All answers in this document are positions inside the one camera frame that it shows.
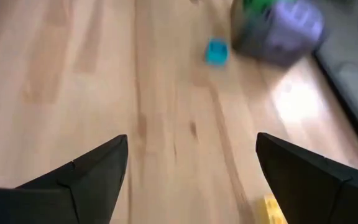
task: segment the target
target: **blue toy block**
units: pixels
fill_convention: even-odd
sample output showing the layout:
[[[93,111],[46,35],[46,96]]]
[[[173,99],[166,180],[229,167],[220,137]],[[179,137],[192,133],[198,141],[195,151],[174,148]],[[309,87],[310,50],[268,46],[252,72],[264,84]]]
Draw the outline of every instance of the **blue toy block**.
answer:
[[[225,65],[229,48],[222,39],[211,39],[206,49],[205,60],[209,65]]]

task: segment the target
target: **purple toy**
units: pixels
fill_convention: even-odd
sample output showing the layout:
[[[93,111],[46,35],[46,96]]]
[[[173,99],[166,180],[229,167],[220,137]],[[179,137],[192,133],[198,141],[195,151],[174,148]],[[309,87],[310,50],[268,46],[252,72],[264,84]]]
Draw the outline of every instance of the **purple toy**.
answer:
[[[236,51],[289,67],[317,46],[324,18],[308,2],[279,1],[262,15],[232,9],[232,29]]]

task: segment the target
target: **wood grain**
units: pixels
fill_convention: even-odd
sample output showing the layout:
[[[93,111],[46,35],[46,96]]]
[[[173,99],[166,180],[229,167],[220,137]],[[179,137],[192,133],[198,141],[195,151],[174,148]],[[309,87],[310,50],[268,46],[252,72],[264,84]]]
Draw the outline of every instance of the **wood grain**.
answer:
[[[128,134],[111,223],[257,223],[256,134],[358,168],[358,138],[310,58],[230,54],[230,0],[0,0],[0,187]]]

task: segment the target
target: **yellow toy block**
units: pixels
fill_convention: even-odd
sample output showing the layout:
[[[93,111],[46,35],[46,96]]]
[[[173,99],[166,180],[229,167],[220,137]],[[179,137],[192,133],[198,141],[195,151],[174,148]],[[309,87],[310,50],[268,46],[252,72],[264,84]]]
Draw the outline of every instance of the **yellow toy block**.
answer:
[[[266,224],[288,224],[273,195],[266,195],[262,201],[262,220]]]

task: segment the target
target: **plastic toy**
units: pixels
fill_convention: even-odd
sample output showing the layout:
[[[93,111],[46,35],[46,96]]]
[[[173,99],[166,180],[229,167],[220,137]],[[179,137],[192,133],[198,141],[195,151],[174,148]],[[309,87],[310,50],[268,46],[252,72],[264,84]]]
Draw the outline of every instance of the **plastic toy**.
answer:
[[[262,220],[264,224],[287,224],[276,198],[273,195],[267,195],[262,201]]]
[[[252,10],[253,12],[262,14],[267,8],[277,0],[242,0],[243,10]]]
[[[263,14],[233,3],[231,22],[235,51],[282,67],[293,65],[323,39],[324,17],[306,1],[276,1]]]
[[[229,48],[222,39],[211,39],[206,49],[205,60],[209,65],[225,65]]]

